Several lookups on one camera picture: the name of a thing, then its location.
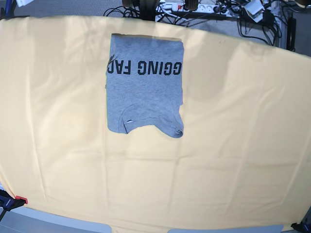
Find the black power adapter box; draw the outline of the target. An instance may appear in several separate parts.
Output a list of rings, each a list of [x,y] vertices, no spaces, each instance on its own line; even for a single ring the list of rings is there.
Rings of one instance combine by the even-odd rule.
[[[265,10],[262,13],[262,20],[259,22],[263,26],[273,26],[275,22],[275,15],[270,10]]]

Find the yellow table cloth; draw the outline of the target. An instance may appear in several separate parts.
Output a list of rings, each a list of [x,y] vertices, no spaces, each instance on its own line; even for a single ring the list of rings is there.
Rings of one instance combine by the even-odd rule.
[[[181,138],[107,128],[115,33],[183,43]],[[289,227],[311,205],[311,59],[139,19],[2,20],[0,181],[115,233]]]

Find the grey t-shirt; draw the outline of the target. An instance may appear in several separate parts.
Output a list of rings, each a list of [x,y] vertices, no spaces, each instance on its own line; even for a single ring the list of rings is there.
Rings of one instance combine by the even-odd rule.
[[[115,133],[154,125],[183,135],[184,47],[180,40],[112,34],[106,70],[107,127]]]

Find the white power strip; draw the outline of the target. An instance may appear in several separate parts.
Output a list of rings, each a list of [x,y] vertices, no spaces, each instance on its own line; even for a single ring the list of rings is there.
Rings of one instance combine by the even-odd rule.
[[[237,14],[226,9],[225,6],[200,3],[196,10],[189,11],[183,2],[160,2],[157,11],[159,13],[166,13],[170,16],[185,18],[206,18],[211,16],[238,17]]]

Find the black clamp right corner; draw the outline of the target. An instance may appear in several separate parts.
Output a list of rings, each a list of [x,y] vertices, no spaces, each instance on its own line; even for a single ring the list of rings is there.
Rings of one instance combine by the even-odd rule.
[[[293,223],[291,227],[299,233],[311,233],[311,225],[307,223]]]

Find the red black clamp left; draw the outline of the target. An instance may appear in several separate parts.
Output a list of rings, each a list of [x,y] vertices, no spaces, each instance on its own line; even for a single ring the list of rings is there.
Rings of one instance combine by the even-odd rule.
[[[5,190],[0,190],[0,206],[2,208],[0,220],[3,219],[7,212],[19,208],[25,204],[28,204],[28,200],[26,198],[20,196],[15,196],[15,198],[13,198]]]

